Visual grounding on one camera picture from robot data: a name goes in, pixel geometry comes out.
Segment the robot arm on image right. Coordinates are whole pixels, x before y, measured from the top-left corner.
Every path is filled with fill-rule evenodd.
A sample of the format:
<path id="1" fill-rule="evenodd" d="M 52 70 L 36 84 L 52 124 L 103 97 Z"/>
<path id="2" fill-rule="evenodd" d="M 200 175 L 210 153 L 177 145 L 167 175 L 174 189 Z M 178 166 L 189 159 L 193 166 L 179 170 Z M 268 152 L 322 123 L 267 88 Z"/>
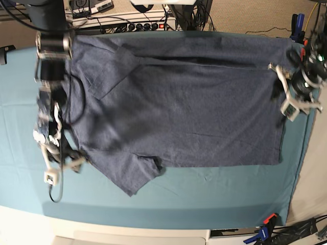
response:
<path id="1" fill-rule="evenodd" d="M 315 3 L 317 16 L 309 38 L 301 40 L 303 47 L 299 52 L 294 49 L 286 51 L 295 71 L 272 63 L 268 65 L 268 69 L 274 71 L 281 82 L 275 95 L 285 93 L 281 113 L 290 121 L 294 121 L 300 113 L 309 114 L 312 109 L 323 110 L 319 100 L 313 97 L 313 92 L 326 85 L 326 14 L 320 14 L 320 8 L 326 5 L 326 1 Z"/>

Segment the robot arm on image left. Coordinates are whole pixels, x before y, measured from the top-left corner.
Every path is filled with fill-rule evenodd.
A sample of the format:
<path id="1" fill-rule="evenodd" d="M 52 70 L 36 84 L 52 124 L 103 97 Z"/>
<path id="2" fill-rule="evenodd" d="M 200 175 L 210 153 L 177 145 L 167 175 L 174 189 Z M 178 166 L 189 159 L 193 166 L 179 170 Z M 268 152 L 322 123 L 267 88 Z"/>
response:
<path id="1" fill-rule="evenodd" d="M 36 68 L 34 80 L 40 83 L 37 121 L 33 137 L 41 148 L 47 173 L 60 174 L 66 169 L 79 172 L 85 157 L 72 149 L 64 131 L 69 124 L 62 118 L 66 104 L 63 89 L 69 76 L 65 64 L 72 59 L 75 28 L 67 20 L 63 1 L 18 1 L 31 20 L 25 27 L 36 31 Z"/>

